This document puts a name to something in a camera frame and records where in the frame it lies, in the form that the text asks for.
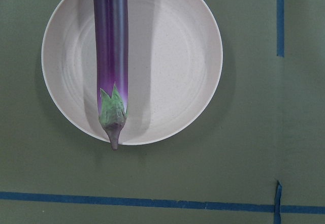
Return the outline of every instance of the purple eggplant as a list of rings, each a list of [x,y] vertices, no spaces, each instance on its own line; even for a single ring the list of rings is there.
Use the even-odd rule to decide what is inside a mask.
[[[113,150],[127,118],[127,0],[93,0],[99,121]]]

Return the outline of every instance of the vertical blue tape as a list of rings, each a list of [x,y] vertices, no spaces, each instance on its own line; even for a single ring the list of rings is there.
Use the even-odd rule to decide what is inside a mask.
[[[276,186],[275,198],[274,198],[274,224],[281,224],[281,214],[280,214],[280,206],[281,206],[281,195],[282,195],[282,186],[280,182],[278,182]]]
[[[284,0],[276,4],[277,56],[284,57]]]

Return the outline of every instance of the plate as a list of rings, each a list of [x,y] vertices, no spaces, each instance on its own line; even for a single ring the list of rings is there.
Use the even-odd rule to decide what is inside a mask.
[[[206,108],[222,68],[217,23],[203,0],[128,0],[129,116],[120,144],[166,139]],[[62,114],[107,141],[98,121],[93,0],[62,0],[43,38],[47,89]]]

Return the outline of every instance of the white plate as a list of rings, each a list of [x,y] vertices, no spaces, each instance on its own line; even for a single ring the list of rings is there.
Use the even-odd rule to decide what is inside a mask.
[[[206,108],[219,82],[222,44],[203,0],[128,0],[129,116],[120,144],[168,138]],[[108,141],[98,121],[93,0],[62,0],[42,46],[46,86],[62,114]]]

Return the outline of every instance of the green surface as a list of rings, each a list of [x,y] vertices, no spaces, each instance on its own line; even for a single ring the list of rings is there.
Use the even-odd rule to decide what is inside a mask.
[[[60,0],[0,0],[0,191],[325,206],[323,0],[205,0],[224,65],[203,114],[144,146],[110,145],[69,123],[41,70],[46,24]],[[325,216],[284,214],[283,223]],[[273,223],[270,213],[0,201],[0,223]]]

